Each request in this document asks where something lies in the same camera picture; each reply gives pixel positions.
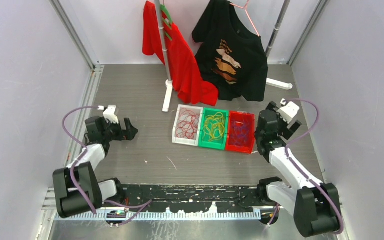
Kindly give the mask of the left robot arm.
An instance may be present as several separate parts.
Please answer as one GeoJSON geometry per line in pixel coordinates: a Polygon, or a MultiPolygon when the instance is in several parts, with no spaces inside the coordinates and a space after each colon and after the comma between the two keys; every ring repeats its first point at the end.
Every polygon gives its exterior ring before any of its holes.
{"type": "Polygon", "coordinates": [[[72,164],[52,174],[56,209],[61,218],[95,212],[106,200],[115,207],[125,202],[126,193],[116,177],[98,181],[95,174],[97,166],[108,155],[111,142],[132,141],[138,134],[129,118],[125,118],[124,123],[122,128],[103,116],[85,121],[85,147],[72,164]]]}

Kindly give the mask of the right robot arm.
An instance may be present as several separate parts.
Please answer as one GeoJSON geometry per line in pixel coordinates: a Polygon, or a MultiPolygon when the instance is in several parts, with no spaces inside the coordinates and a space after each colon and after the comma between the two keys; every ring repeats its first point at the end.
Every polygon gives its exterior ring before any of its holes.
{"type": "Polygon", "coordinates": [[[258,153],[283,176],[260,180],[257,198],[263,205],[275,203],[273,215],[266,225],[275,222],[283,207],[294,219],[304,237],[326,233],[340,235],[345,228],[340,208],[339,191],[332,183],[324,183],[311,174],[293,155],[290,139],[301,127],[295,120],[300,107],[297,99],[270,102],[258,115],[254,133],[258,153]]]}

